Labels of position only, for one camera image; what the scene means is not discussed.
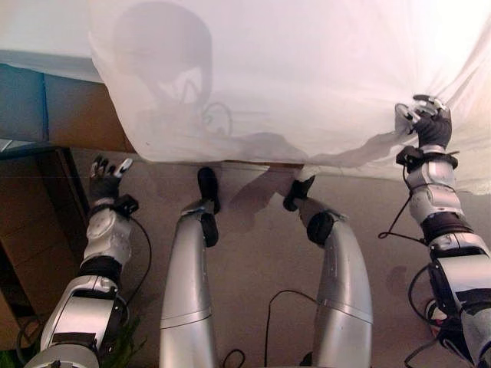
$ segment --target black cable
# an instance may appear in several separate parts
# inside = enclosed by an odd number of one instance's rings
[[[281,290],[278,293],[276,293],[274,297],[271,298],[268,306],[268,319],[266,320],[266,336],[264,340],[264,366],[268,366],[268,335],[269,335],[269,321],[271,320],[271,304],[279,295],[283,293],[298,294],[317,304],[317,301],[313,297],[310,297],[307,294],[302,293],[301,291],[291,290],[291,289]]]
[[[407,179],[406,179],[406,166],[403,166],[403,168],[402,168],[402,179],[406,183],[407,188],[410,189],[409,183],[407,182]],[[393,236],[398,236],[399,238],[404,238],[404,239],[408,239],[408,240],[414,240],[414,241],[416,241],[418,243],[421,243],[423,245],[427,245],[427,243],[424,241],[424,239],[417,239],[417,238],[413,238],[411,236],[402,235],[402,234],[398,234],[396,232],[392,232],[392,229],[396,225],[397,221],[399,221],[400,215],[402,215],[402,212],[406,209],[407,204],[411,200],[412,196],[413,196],[412,193],[410,193],[409,194],[409,197],[407,197],[406,202],[404,203],[404,205],[401,207],[401,209],[397,213],[395,219],[392,221],[392,224],[390,224],[389,229],[386,232],[381,232],[378,235],[378,238],[379,239],[385,239],[387,236],[393,235]]]
[[[409,201],[411,200],[411,196],[407,197],[407,201],[404,203],[404,205],[400,208],[399,212],[397,213],[395,219],[392,221],[392,224],[390,224],[390,227],[389,229],[386,231],[386,232],[381,232],[379,235],[378,235],[378,238],[379,239],[385,239],[388,235],[394,235],[394,236],[398,236],[400,238],[404,238],[404,239],[408,239],[408,240],[414,240],[418,243],[421,243],[423,245],[426,245],[427,243],[423,240],[423,239],[417,239],[417,238],[412,238],[410,236],[407,236],[407,235],[402,235],[402,234],[397,234],[396,232],[392,232],[392,229],[394,228],[394,226],[396,225],[397,221],[399,220],[400,218],[400,215],[402,215],[402,212],[405,210],[405,208],[407,207],[407,204],[409,203]]]
[[[414,285],[416,285],[418,279],[420,278],[420,276],[428,269],[428,265],[424,266],[423,268],[421,268],[413,277],[413,280],[411,281],[411,283],[409,284],[409,288],[407,289],[407,299],[409,300],[409,304],[411,306],[411,308],[413,308],[413,311],[414,313],[423,321],[425,321],[427,324],[430,324],[432,326],[435,326],[435,327],[439,327],[441,330],[450,330],[450,331],[458,331],[458,332],[462,332],[461,329],[459,328],[452,328],[452,327],[448,327],[448,326],[445,326],[445,325],[439,325],[437,322],[435,322],[434,320],[430,320],[428,319],[424,314],[422,314],[421,312],[419,312],[419,310],[416,308],[416,305],[414,304],[414,301],[413,301],[413,289],[414,289]]]
[[[130,216],[130,220],[133,221],[135,224],[138,225],[138,227],[141,229],[141,231],[145,235],[145,238],[147,239],[147,244],[148,244],[148,265],[147,265],[147,270],[145,271],[145,273],[143,274],[143,277],[140,280],[140,283],[138,283],[138,286],[135,288],[135,290],[133,291],[133,293],[131,294],[131,296],[128,298],[128,301],[126,302],[126,305],[127,306],[130,305],[131,301],[133,300],[133,298],[135,297],[135,295],[137,294],[137,292],[140,290],[140,287],[141,287],[142,283],[145,281],[145,279],[147,278],[148,272],[150,271],[150,266],[152,265],[152,243],[150,242],[150,237],[148,236],[147,230],[145,230],[145,228],[143,227],[143,225],[141,225],[138,222],[138,220],[136,220],[135,218],[133,218],[133,217]]]
[[[225,357],[225,359],[223,360],[223,363],[222,363],[222,368],[225,368],[225,363],[226,361],[230,358],[230,356],[234,353],[239,353],[241,356],[242,356],[242,360],[240,361],[239,365],[237,366],[237,368],[240,368],[244,362],[246,361],[246,354],[240,350],[240,349],[232,349],[230,350],[230,352],[227,354],[227,356]]]
[[[409,362],[419,353],[421,353],[423,350],[428,349],[429,347],[432,347],[436,342],[438,341],[438,337],[435,337],[433,340],[431,340],[429,343],[425,343],[424,345],[421,345],[418,347],[415,351],[413,351],[411,354],[409,354],[406,359],[404,359],[404,366],[406,368],[414,368],[409,364]]]
[[[32,316],[27,320],[27,322],[21,327],[19,332],[17,333],[17,339],[15,340],[15,352],[17,353],[17,359],[19,362],[21,362],[22,366],[25,366],[28,362],[24,357],[24,354],[22,353],[22,336],[25,335],[25,330],[28,328],[28,326],[34,322],[35,320],[38,321],[39,324],[41,322],[39,321],[38,316]]]

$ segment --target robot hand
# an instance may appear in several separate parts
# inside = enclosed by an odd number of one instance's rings
[[[91,166],[91,180],[89,183],[89,196],[93,207],[103,204],[112,204],[119,197],[119,186],[123,174],[133,163],[132,159],[125,159],[117,168],[111,165],[102,156],[97,156]]]
[[[415,131],[419,147],[441,146],[446,149],[452,136],[450,109],[438,98],[426,94],[413,96],[415,104],[406,106],[398,103],[396,114],[405,118],[410,133]]]

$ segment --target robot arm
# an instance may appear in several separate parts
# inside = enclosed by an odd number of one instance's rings
[[[396,116],[418,133],[419,148],[406,146],[397,163],[407,170],[410,213],[430,251],[430,283],[439,309],[462,324],[471,363],[491,367],[491,254],[467,223],[454,190],[457,161],[445,151],[450,110],[434,97],[414,99],[412,107],[396,105]]]
[[[126,305],[119,296],[120,273],[130,259],[129,214],[137,202],[119,197],[122,174],[132,161],[110,167],[98,157],[92,166],[93,208],[87,228],[88,245],[77,277],[66,287],[45,324],[41,352],[27,368],[98,368],[114,346]]]

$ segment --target beige floor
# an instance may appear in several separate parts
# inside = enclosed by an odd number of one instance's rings
[[[74,150],[79,173],[88,171],[95,151]],[[120,153],[108,153],[121,159]],[[142,317],[137,340],[148,339],[132,366],[157,367],[159,318],[166,267],[174,225],[180,210],[199,197],[196,172],[200,165],[149,164],[136,158],[121,185],[140,201],[135,214],[153,242],[149,277],[133,304]],[[237,163],[212,164],[219,177],[222,211],[216,216],[220,240],[207,250],[213,294],[217,350],[222,359],[232,348],[244,350],[244,367],[262,366],[265,319],[271,296],[295,288],[315,296],[322,250],[310,243],[295,213],[282,208],[282,195],[292,182],[290,169],[265,171]],[[407,303],[407,286],[414,273],[429,261],[427,250],[415,242],[377,239],[387,229],[407,197],[402,182],[318,176],[310,196],[350,216],[361,243],[374,305],[374,368],[404,366],[404,357],[431,338],[424,323]],[[464,211],[476,232],[491,244],[491,199],[461,193]],[[405,212],[399,232],[420,236]],[[147,262],[147,250],[138,229],[132,235],[133,258],[124,272],[124,287],[133,289]],[[422,307],[430,297],[427,278],[415,288]],[[315,307],[295,295],[282,295],[274,304],[270,328],[269,365],[298,364],[311,348]],[[236,366],[231,360],[227,368]],[[415,367],[465,367],[440,347],[414,360]]]

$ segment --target white sheet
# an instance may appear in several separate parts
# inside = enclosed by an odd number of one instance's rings
[[[137,152],[393,178],[394,104],[453,111],[461,189],[491,192],[491,2],[89,0],[94,63]]]
[[[1,0],[0,63],[102,82],[91,60],[86,0]]]

